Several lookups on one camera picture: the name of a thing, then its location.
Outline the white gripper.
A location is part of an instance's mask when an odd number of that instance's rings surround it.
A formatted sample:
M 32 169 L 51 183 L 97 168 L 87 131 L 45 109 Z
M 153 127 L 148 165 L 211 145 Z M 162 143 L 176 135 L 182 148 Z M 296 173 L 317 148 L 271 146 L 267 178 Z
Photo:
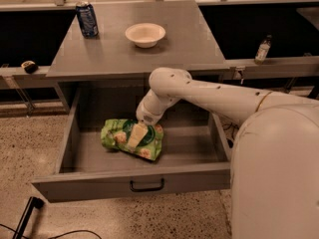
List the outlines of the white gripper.
M 153 90 L 149 90 L 138 105 L 136 117 L 140 122 L 133 126 L 128 147 L 136 148 L 148 133 L 146 124 L 158 123 L 165 111 L 177 102 L 178 98 L 158 96 Z

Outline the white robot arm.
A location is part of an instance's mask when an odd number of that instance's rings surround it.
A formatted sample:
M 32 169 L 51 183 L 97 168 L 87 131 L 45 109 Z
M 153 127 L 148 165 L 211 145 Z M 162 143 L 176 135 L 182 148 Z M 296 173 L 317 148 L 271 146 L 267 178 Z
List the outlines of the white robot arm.
M 232 239 L 319 239 L 319 102 L 194 80 L 157 68 L 137 118 L 157 123 L 185 100 L 236 122 L 231 152 Z

